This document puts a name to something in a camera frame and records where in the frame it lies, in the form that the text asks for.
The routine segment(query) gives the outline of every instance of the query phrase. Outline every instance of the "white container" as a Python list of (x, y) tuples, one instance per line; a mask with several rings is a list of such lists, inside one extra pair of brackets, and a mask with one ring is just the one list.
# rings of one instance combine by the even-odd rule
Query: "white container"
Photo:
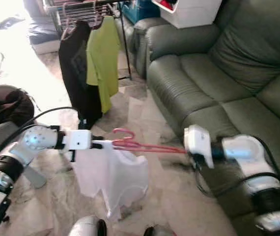
[(210, 25), (213, 23), (222, 0), (177, 0), (173, 10), (151, 0), (161, 10), (161, 17), (177, 28)]

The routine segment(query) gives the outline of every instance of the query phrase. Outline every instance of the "clothes rack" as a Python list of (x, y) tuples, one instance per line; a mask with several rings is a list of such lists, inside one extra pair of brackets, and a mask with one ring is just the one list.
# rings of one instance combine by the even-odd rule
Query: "clothes rack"
[[(120, 77), (119, 80), (123, 79), (130, 79), (132, 80), (131, 76), (131, 69), (130, 69), (130, 59), (127, 47), (127, 39), (126, 33), (124, 28), (124, 19), (122, 14), (122, 7), (119, 2), (125, 2), (128, 0), (98, 0), (96, 2), (96, 9), (101, 15), (111, 15), (114, 18), (120, 18), (120, 22), (122, 25), (122, 33), (123, 33), (123, 40), (124, 40), (124, 47), (126, 52), (127, 64), (128, 64), (128, 76)], [(43, 0), (44, 8), (47, 14), (52, 17), (53, 23), (55, 28), (59, 34), (62, 35), (64, 28), (66, 26), (66, 18), (63, 15), (63, 4), (67, 2), (65, 7), (65, 11), (67, 16), (74, 18), (76, 20), (83, 20), (89, 23), (91, 27), (95, 24), (95, 12), (93, 8), (93, 1), (85, 1), (80, 2), (78, 0)], [(113, 5), (116, 3), (119, 15), (116, 14), (115, 10), (113, 9)]]

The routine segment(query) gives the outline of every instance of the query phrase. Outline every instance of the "green shirt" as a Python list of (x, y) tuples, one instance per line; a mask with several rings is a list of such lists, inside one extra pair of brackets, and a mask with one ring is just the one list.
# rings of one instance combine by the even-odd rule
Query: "green shirt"
[(92, 30), (86, 47), (86, 83), (97, 85), (102, 112), (111, 108), (110, 97), (118, 92), (117, 57), (119, 37), (112, 16), (105, 16), (98, 29)]

